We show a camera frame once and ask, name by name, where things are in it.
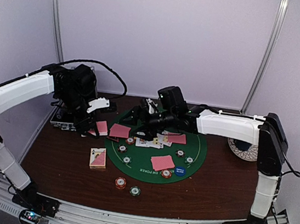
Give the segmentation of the red-backed card deck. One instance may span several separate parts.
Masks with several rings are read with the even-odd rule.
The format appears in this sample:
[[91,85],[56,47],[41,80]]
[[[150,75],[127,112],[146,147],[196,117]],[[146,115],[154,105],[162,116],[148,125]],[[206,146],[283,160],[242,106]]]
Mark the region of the red-backed card deck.
[[107,122],[106,121],[97,121],[96,127],[98,128],[98,133],[100,136],[107,136],[108,135],[108,128],[107,128]]

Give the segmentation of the dealt card player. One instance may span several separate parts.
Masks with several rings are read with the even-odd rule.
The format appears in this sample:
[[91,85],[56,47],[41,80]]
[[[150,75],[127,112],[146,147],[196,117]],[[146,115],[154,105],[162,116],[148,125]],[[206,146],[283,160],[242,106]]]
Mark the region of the dealt card player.
[[124,138],[125,135],[126,135],[126,127],[120,124],[114,124],[109,130],[110,137]]
[[175,164],[171,156],[154,156],[151,157],[152,168],[154,171],[175,168]]

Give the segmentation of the three of spades card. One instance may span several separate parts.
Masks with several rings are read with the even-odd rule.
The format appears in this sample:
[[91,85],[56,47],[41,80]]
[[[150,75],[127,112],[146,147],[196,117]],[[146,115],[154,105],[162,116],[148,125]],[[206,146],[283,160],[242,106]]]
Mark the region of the three of spades card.
[[150,142],[150,147],[156,148],[156,149],[162,149],[163,143],[161,143],[158,139],[158,137],[153,138],[153,140]]

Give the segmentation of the five of diamonds card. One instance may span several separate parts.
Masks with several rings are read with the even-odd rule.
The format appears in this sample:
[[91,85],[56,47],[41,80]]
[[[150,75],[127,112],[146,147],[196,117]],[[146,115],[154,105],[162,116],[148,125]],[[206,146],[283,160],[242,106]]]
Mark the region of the five of diamonds card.
[[165,131],[164,131],[163,134],[161,135],[160,141],[161,141],[161,143],[164,144],[165,146],[171,147],[172,142],[169,141],[168,134],[169,134],[169,132],[165,132]]

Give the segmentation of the brown chip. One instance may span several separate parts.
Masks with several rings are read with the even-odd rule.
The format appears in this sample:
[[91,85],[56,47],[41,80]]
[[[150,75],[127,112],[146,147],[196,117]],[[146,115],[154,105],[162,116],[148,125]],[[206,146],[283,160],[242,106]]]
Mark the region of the brown chip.
[[183,151],[183,150],[177,150],[176,151],[176,155],[178,156],[178,157],[184,157],[185,156],[185,152]]
[[117,148],[117,151],[120,153],[125,153],[127,152],[127,146],[126,145],[119,145]]

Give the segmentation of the dealt card bottom player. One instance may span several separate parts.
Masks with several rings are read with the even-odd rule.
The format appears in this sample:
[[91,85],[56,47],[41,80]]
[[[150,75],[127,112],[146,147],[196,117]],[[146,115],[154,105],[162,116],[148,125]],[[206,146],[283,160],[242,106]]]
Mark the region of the dealt card bottom player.
[[154,156],[151,157],[152,168],[154,171],[175,168],[175,164],[171,156]]

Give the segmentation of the blue small blind button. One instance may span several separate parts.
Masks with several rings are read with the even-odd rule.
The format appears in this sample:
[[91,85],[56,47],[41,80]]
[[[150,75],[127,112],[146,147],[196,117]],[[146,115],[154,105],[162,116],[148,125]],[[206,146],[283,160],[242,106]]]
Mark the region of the blue small blind button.
[[174,173],[175,173],[176,176],[182,177],[182,176],[185,176],[186,169],[182,166],[176,166],[174,168]]

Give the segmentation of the orange chip stack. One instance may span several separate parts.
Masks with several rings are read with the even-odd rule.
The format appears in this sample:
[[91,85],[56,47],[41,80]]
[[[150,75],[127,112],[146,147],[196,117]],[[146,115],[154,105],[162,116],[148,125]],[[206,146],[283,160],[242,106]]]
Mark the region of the orange chip stack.
[[126,184],[126,179],[124,177],[118,177],[115,179],[115,186],[117,189],[122,190],[124,188],[126,188],[127,184]]

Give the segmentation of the green chip stack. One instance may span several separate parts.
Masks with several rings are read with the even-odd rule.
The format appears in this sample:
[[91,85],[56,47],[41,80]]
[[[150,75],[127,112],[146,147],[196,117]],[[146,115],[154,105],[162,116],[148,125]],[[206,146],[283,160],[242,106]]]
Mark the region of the green chip stack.
[[132,186],[129,190],[132,196],[139,196],[141,194],[141,189],[138,186]]

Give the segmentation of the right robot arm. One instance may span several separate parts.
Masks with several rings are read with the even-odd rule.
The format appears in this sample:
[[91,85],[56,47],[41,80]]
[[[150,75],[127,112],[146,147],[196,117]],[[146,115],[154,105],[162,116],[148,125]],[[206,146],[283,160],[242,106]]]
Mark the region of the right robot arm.
[[270,113],[265,117],[243,116],[215,110],[207,105],[189,108],[185,101],[162,99],[162,110],[149,104],[146,99],[133,107],[120,123],[136,125],[146,139],[167,128],[187,133],[223,136],[258,147],[256,194],[251,206],[251,218],[242,224],[263,224],[275,197],[279,183],[287,140],[279,117]]

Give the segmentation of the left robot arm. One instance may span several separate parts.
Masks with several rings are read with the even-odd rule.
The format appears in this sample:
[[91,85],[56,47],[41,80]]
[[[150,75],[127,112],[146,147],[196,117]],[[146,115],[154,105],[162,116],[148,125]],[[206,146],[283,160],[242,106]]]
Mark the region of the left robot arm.
[[[87,134],[91,129],[97,130],[96,110],[110,106],[108,99],[97,96],[96,79],[92,69],[86,65],[69,69],[51,64],[41,71],[1,84],[0,114],[36,97],[53,94],[72,114],[76,131],[81,135]],[[0,172],[15,187],[27,208],[40,206],[37,185],[4,145],[1,135]]]

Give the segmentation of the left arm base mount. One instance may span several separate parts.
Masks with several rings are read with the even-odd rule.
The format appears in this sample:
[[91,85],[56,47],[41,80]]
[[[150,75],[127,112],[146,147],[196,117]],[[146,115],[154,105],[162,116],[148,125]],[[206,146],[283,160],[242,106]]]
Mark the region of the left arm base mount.
[[23,208],[33,210],[42,216],[54,217],[59,210],[60,202],[56,199],[48,198],[37,194],[36,199],[30,203],[30,200],[22,199],[18,194],[12,197],[12,202],[21,205]]

